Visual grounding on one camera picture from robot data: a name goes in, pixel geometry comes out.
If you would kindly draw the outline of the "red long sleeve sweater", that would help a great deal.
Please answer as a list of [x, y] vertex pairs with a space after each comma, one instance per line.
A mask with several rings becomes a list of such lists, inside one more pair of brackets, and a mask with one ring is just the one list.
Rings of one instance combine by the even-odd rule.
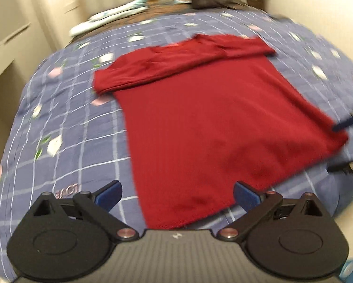
[[273, 66], [260, 38], [197, 34], [145, 47], [97, 70], [97, 95], [125, 117], [146, 226], [174, 229], [235, 202], [236, 181], [266, 190], [349, 139]]

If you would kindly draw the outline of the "folded light blue blanket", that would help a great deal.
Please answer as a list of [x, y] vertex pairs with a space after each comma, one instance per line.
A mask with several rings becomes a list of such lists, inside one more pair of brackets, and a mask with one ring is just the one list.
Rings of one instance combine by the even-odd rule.
[[144, 12], [148, 9], [148, 1], [149, 0], [134, 0], [117, 8], [112, 8], [92, 15], [87, 21], [81, 22], [71, 28], [69, 31], [69, 37], [74, 38], [96, 28], [100, 28], [110, 22]]

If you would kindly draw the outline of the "brown patterned bed sheet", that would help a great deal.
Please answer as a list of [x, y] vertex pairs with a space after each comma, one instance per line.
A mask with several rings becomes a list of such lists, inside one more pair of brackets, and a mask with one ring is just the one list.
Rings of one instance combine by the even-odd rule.
[[90, 32], [82, 33], [72, 38], [70, 45], [82, 45], [84, 42], [124, 42], [131, 37], [159, 37], [166, 34], [178, 34], [186, 31], [207, 30], [211, 16], [236, 18], [268, 17], [268, 13], [253, 7], [244, 9], [208, 8], [193, 10], [185, 4], [155, 5], [152, 4], [143, 12], [104, 24]]

